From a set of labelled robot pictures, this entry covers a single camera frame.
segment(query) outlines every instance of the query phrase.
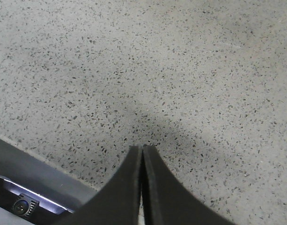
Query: small camera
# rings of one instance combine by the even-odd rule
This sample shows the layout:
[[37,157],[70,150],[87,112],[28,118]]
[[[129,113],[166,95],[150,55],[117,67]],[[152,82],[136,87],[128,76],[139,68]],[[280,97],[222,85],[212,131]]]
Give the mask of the small camera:
[[20,194],[13,204],[12,212],[19,217],[28,218],[38,206],[39,201],[25,194]]

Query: terrazzo floor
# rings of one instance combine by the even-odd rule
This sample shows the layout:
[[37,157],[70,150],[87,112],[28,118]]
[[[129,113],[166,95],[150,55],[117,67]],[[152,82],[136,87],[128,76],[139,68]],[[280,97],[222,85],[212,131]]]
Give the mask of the terrazzo floor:
[[0,0],[0,137],[100,189],[156,145],[238,225],[287,225],[287,0]]

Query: speckled concrete floor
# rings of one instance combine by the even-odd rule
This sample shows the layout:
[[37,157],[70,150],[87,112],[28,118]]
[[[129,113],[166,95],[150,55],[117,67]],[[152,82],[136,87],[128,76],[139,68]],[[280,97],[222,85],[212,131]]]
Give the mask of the speckled concrete floor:
[[287,225],[287,1],[0,1],[0,136],[97,189],[154,144],[216,212]]

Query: camera lens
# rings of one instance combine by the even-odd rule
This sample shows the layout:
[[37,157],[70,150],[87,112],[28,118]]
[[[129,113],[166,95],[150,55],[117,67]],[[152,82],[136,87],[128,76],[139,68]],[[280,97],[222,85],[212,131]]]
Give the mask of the camera lens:
[[26,200],[18,200],[13,206],[13,213],[22,216],[29,211],[29,203]]

